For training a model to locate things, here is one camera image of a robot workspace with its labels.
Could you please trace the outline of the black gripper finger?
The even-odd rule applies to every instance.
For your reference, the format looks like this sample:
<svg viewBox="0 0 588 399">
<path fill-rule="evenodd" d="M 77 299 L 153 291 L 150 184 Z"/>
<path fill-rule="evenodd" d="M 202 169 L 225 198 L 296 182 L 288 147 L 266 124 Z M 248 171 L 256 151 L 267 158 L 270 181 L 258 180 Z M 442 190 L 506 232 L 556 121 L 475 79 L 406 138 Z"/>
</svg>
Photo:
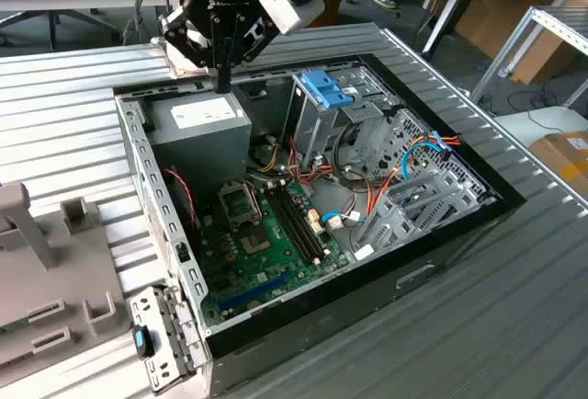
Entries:
<svg viewBox="0 0 588 399">
<path fill-rule="evenodd" d="M 217 56 L 214 41 L 201 33 L 199 40 L 192 40 L 188 32 L 188 18 L 184 8 L 179 6 L 166 17 L 161 17 L 163 37 L 167 44 L 175 48 L 185 59 L 198 69 L 215 69 L 212 76 L 214 90 L 223 93 L 223 63 Z"/>
<path fill-rule="evenodd" d="M 228 51 L 223 63 L 223 93 L 231 90 L 232 69 L 243 61 L 251 62 L 279 34 L 267 13 L 258 17 L 238 15 L 234 32 L 227 41 Z"/>
</svg>

